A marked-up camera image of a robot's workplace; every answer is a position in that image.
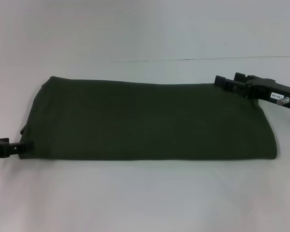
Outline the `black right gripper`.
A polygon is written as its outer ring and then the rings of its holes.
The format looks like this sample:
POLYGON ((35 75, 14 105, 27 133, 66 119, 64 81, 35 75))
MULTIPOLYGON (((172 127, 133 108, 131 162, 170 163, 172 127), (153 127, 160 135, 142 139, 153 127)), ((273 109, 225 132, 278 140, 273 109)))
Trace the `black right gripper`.
POLYGON ((233 80, 217 75, 214 85, 244 98, 260 99, 271 103, 276 103, 286 97, 290 98, 290 87, 278 84, 273 79, 260 78, 239 72, 235 73, 233 80))

